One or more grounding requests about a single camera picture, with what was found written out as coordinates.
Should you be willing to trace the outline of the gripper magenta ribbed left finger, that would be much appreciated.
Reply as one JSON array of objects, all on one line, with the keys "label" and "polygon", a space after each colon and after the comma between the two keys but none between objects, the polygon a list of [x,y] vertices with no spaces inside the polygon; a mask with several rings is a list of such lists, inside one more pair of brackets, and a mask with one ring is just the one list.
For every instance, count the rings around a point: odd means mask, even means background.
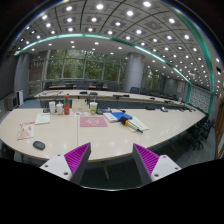
[{"label": "gripper magenta ribbed left finger", "polygon": [[91,143],[86,143],[66,154],[55,155],[41,169],[79,185],[90,154]]}]

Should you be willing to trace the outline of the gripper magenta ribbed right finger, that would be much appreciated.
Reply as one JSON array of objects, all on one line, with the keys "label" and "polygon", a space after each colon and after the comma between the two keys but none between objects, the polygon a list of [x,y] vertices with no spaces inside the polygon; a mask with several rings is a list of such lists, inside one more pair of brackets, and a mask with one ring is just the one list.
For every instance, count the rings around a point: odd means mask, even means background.
[{"label": "gripper magenta ribbed right finger", "polygon": [[132,155],[143,185],[155,182],[180,170],[180,167],[167,155],[159,156],[138,144],[133,144]]}]

